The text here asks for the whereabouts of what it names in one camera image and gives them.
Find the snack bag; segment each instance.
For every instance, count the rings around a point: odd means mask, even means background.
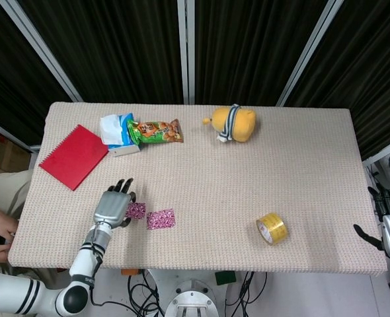
[[[183,142],[179,120],[167,122],[135,122],[128,120],[128,131],[132,141],[139,145],[142,143]]]

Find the table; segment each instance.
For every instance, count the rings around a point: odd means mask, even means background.
[[[184,143],[144,146],[105,157],[73,192],[36,165],[13,265],[69,267],[93,224],[104,190],[133,177],[147,211],[175,210],[172,229],[145,221],[115,229],[104,267],[234,269],[379,274],[383,252],[352,225],[378,236],[348,110],[249,107],[257,113],[247,143],[221,143],[202,118],[216,106],[56,102],[46,118],[37,164],[79,123],[133,112],[137,120],[180,120]],[[255,220],[276,212],[288,238],[269,246]]]

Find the plush toy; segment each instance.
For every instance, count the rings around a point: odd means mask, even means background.
[[[217,138],[221,142],[232,139],[246,142],[254,131],[255,111],[242,109],[237,104],[232,105],[232,107],[224,106],[215,109],[212,118],[204,118],[202,123],[211,123],[213,128],[219,132]]]

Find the floor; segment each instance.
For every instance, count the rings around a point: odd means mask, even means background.
[[[377,179],[385,185],[385,180],[381,176],[377,176]],[[368,183],[370,186],[373,184],[370,177]],[[229,285],[228,301],[233,302],[237,298],[243,275],[243,272],[239,272],[238,281]],[[135,277],[133,280],[134,283],[141,281],[140,277]],[[263,281],[264,275],[257,273],[251,284],[252,297],[259,292]],[[247,313],[252,317],[390,317],[388,281],[390,281],[390,273],[377,277],[329,273],[269,273],[263,294],[255,303],[248,306]],[[60,273],[56,287],[65,287],[68,283],[68,271]],[[95,302],[115,300],[129,304],[126,285],[127,277],[122,276],[120,270],[100,269],[96,276]],[[145,295],[140,293],[135,300],[142,303]],[[232,313],[232,309],[227,310],[228,316]],[[95,307],[89,304],[80,316],[135,315],[118,305],[106,304],[103,307]],[[240,316],[242,313],[239,310],[234,317]]]

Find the yellow tape roll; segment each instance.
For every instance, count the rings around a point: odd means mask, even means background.
[[[268,244],[274,245],[288,236],[288,230],[275,213],[269,213],[256,221],[256,227]]]

